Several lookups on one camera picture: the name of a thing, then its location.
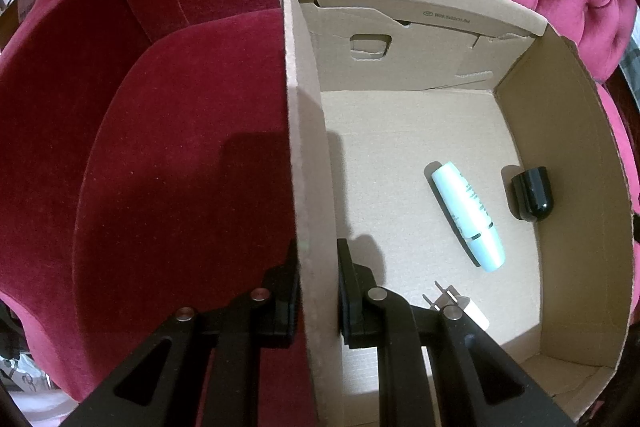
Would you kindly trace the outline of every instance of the red velvet chair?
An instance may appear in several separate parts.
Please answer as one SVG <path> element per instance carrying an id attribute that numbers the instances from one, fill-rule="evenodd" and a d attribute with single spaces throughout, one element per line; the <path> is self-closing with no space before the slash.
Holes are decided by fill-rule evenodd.
<path id="1" fill-rule="evenodd" d="M 616 67 L 633 0 L 516 1 L 595 78 Z M 0 55 L 0 296 L 74 398 L 176 308 L 224 305 L 284 259 L 283 60 L 278 0 L 38 0 Z M 313 423 L 301 335 L 295 353 L 265 357 L 264 425 Z"/>

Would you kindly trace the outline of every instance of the light blue tube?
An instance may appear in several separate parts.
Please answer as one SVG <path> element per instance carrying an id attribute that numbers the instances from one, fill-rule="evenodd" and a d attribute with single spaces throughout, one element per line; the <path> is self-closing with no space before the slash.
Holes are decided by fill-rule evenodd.
<path id="1" fill-rule="evenodd" d="M 431 178 L 480 266 L 492 272 L 504 264 L 504 249 L 494 222 L 471 185 L 451 162 L 437 169 Z"/>

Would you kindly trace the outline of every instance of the cardboard box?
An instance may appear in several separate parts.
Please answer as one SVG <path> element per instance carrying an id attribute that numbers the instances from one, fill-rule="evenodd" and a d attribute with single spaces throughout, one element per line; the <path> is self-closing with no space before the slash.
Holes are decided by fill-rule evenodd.
<path id="1" fill-rule="evenodd" d="M 411 304 L 433 281 L 574 419 L 612 377 L 632 291 L 626 180 L 573 43 L 509 0 L 283 0 L 291 168 L 309 360 L 321 425 L 375 425 L 372 349 L 343 349 L 335 241 Z M 469 260 L 428 182 L 452 161 L 506 263 Z M 535 226 L 508 182 L 546 166 Z"/>

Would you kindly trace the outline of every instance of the white plug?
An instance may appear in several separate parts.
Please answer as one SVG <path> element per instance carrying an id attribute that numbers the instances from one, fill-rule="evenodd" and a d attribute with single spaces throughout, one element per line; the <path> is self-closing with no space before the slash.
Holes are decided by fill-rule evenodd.
<path id="1" fill-rule="evenodd" d="M 480 308 L 478 308 L 478 305 L 475 302 L 473 302 L 469 297 L 460 295 L 460 293 L 455 288 L 453 288 L 453 286 L 443 288 L 442 286 L 440 286 L 440 284 L 438 284 L 438 281 L 436 281 L 435 283 L 438 290 L 440 290 L 440 297 L 438 297 L 434 302 L 431 302 L 427 298 L 427 295 L 422 294 L 424 300 L 426 300 L 429 304 L 430 309 L 440 311 L 444 308 L 444 306 L 455 304 L 484 331 L 487 330 L 487 328 L 489 327 L 489 319 L 486 318 L 486 316 L 480 311 Z"/>

